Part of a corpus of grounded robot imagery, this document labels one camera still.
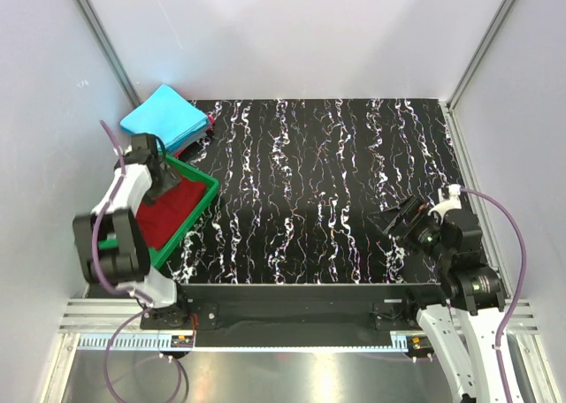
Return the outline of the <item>red t shirt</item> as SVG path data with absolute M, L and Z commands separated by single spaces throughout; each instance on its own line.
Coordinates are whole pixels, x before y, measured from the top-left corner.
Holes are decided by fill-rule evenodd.
M 147 247 L 161 249 L 202 200 L 206 190 L 204 183 L 183 178 L 154 205 L 142 202 L 135 218 Z

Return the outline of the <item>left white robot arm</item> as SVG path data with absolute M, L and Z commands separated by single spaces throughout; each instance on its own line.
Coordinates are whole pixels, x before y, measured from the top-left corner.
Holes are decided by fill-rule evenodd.
M 187 297 L 174 280 L 152 266 L 136 221 L 143 205 L 156 209 L 172 196 L 181 177 L 166 162 L 164 143 L 154 134 L 136 134 L 127 150 L 119 145 L 115 149 L 118 162 L 110 188 L 90 212 L 73 219 L 83 276 L 107 293 L 137 300 L 153 322 L 182 328 L 191 316 Z

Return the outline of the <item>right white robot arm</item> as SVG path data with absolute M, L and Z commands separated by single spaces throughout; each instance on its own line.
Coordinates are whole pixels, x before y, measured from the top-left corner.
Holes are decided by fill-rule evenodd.
M 478 217 L 463 208 L 462 191 L 459 185 L 441 189 L 434 206 L 410 196 L 379 213 L 376 224 L 382 235 L 436 266 L 440 291 L 410 292 L 402 319 L 429 339 L 453 401 L 519 401 L 516 380 L 505 371 L 503 284 L 482 258 L 483 233 Z

